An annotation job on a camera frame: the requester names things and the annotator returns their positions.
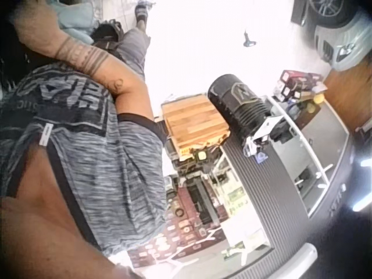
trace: white tile floor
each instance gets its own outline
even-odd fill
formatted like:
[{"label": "white tile floor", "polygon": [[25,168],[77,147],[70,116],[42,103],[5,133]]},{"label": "white tile floor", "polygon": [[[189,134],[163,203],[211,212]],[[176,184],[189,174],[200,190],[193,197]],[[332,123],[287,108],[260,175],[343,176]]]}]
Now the white tile floor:
[{"label": "white tile floor", "polygon": [[[152,37],[146,57],[146,83],[155,114],[171,94],[208,90],[218,76],[232,73],[258,95],[271,94],[282,70],[327,75],[328,64],[290,22],[294,0],[158,0],[149,13]],[[136,0],[104,0],[105,19],[135,25]],[[244,30],[252,48],[243,47]]]}]

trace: leg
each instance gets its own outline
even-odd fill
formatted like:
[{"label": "leg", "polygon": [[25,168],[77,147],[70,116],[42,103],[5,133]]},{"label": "leg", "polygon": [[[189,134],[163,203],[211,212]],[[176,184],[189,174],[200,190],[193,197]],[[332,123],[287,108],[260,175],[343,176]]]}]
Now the leg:
[{"label": "leg", "polygon": [[145,57],[151,40],[146,35],[146,6],[137,5],[135,15],[137,26],[125,33],[123,40],[119,42],[117,51],[125,63],[145,80]]}]

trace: car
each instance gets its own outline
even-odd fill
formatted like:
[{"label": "car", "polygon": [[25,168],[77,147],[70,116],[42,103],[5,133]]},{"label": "car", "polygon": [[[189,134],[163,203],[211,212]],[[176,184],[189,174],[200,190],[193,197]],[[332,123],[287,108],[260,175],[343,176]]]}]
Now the car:
[{"label": "car", "polygon": [[317,25],[315,46],[322,60],[336,71],[356,66],[372,50],[370,15],[359,8],[346,25],[338,28]]}]

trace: man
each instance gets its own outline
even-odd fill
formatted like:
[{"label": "man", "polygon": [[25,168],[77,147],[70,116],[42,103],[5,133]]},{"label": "man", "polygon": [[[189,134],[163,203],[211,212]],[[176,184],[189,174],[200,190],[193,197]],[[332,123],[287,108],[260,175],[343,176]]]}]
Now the man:
[{"label": "man", "polygon": [[146,7],[135,14],[117,48],[125,63],[62,32],[45,0],[14,15],[21,43],[61,61],[32,71],[1,107],[1,190],[16,199],[2,204],[2,247],[22,276],[115,278],[100,275],[112,266],[86,242],[110,256],[163,228],[164,135],[143,81]]}]

